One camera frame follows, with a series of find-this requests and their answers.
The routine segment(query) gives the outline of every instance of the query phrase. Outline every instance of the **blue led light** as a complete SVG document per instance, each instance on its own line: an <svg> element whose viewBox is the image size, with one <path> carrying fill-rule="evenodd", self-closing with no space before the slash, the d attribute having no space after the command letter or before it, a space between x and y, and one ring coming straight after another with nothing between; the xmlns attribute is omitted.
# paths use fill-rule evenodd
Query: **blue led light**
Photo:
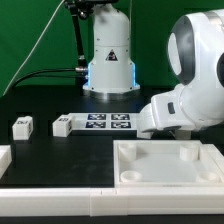
<svg viewBox="0 0 224 224"><path fill-rule="evenodd" d="M135 78L136 78L136 67L135 64L133 63L133 86L136 86Z"/></svg>

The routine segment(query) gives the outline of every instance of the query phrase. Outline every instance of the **black cable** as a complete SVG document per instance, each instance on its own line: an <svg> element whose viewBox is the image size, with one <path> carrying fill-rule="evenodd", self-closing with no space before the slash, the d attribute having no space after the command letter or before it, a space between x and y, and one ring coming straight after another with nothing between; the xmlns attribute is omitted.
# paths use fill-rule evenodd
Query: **black cable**
<svg viewBox="0 0 224 224"><path fill-rule="evenodd" d="M75 3L65 2L66 8L69 9L70 14L72 16L73 27L75 30L75 37L76 37L76 47L78 51L78 65L79 66L87 66L87 61L85 59L83 44L82 44L82 37L79 25L79 10Z"/></svg>
<svg viewBox="0 0 224 224"><path fill-rule="evenodd" d="M23 77L16 80L16 82L13 83L11 88L15 88L20 82L30 79L30 78L36 78L36 77L44 77L44 78L84 78L83 76L78 75L70 75L70 76L59 76L59 75L43 75L44 73L59 73L59 72L74 72L75 68L59 68L59 69L44 69L44 70L38 70L32 73L29 73L27 75L24 75Z"/></svg>

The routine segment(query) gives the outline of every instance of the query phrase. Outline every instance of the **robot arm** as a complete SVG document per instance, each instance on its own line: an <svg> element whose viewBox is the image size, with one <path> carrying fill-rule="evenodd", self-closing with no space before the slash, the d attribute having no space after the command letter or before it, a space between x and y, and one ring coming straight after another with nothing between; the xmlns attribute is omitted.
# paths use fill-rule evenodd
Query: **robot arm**
<svg viewBox="0 0 224 224"><path fill-rule="evenodd" d="M224 120L224 10L181 17L168 41L181 84L155 95L140 112L141 132L200 130Z"/></svg>
<svg viewBox="0 0 224 224"><path fill-rule="evenodd" d="M118 0L67 1L76 33L78 65L76 72L88 77L84 95L103 100L122 100L138 95L135 64L130 58L130 21L110 3ZM93 13L94 58L85 60L78 17L87 19Z"/></svg>

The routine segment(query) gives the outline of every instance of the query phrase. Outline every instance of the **white cylinder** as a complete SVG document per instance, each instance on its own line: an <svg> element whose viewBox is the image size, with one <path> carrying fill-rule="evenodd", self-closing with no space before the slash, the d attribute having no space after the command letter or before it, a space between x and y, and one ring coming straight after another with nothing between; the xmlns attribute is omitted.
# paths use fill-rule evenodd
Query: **white cylinder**
<svg viewBox="0 0 224 224"><path fill-rule="evenodd" d="M136 171L128 170L121 174L122 182L140 182L142 180L142 174Z"/></svg>
<svg viewBox="0 0 224 224"><path fill-rule="evenodd" d="M124 162L132 162L136 159L137 147L136 143L120 143L119 159Z"/></svg>
<svg viewBox="0 0 224 224"><path fill-rule="evenodd" d="M180 159L183 161L195 161L198 160L198 145L184 144L180 146Z"/></svg>
<svg viewBox="0 0 224 224"><path fill-rule="evenodd" d="M217 183L220 181L219 175L213 172L200 172L197 174L196 182Z"/></svg>

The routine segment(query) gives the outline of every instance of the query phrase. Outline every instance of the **white box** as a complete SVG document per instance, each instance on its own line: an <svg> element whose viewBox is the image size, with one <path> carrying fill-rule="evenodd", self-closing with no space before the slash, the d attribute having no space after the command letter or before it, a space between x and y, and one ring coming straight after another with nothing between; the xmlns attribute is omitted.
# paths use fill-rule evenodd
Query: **white box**
<svg viewBox="0 0 224 224"><path fill-rule="evenodd" d="M33 118L19 117L12 126L14 140L28 140L33 132Z"/></svg>
<svg viewBox="0 0 224 224"><path fill-rule="evenodd" d="M74 116L62 115L53 123L53 136L67 137L72 131Z"/></svg>

